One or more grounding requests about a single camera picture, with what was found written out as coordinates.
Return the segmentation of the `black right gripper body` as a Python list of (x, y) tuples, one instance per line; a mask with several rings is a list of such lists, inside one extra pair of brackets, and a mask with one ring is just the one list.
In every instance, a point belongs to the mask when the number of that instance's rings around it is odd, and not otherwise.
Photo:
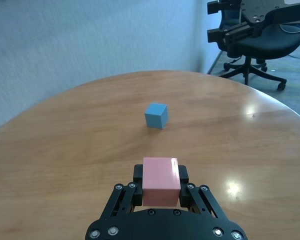
[(243, 0), (240, 7), (246, 26), (243, 36), (259, 36), (269, 25), (300, 21), (300, 0)]

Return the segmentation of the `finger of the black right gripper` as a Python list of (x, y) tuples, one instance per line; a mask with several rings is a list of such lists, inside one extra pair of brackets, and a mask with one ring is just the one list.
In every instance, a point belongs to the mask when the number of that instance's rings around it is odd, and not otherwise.
[(207, 3), (207, 13), (215, 14), (224, 10), (239, 10), (241, 8), (241, 0), (214, 0)]
[(207, 41), (216, 43), (220, 50), (227, 50), (237, 41), (257, 37), (262, 32), (262, 24), (242, 22), (228, 28), (214, 28), (207, 31)]

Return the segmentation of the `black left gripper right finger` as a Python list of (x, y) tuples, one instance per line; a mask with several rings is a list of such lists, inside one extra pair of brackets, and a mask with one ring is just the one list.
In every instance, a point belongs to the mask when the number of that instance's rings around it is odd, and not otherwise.
[(210, 214), (212, 217), (225, 219), (226, 214), (207, 185), (195, 186), (189, 182), (185, 165), (179, 165), (180, 193), (179, 203), (182, 208), (198, 214)]

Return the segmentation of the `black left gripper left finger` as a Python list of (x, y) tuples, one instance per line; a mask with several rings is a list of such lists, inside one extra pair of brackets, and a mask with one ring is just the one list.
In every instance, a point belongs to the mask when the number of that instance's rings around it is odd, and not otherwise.
[(133, 169), (133, 181), (127, 185), (117, 183), (103, 209), (101, 220), (134, 212), (142, 205), (143, 165), (136, 164)]

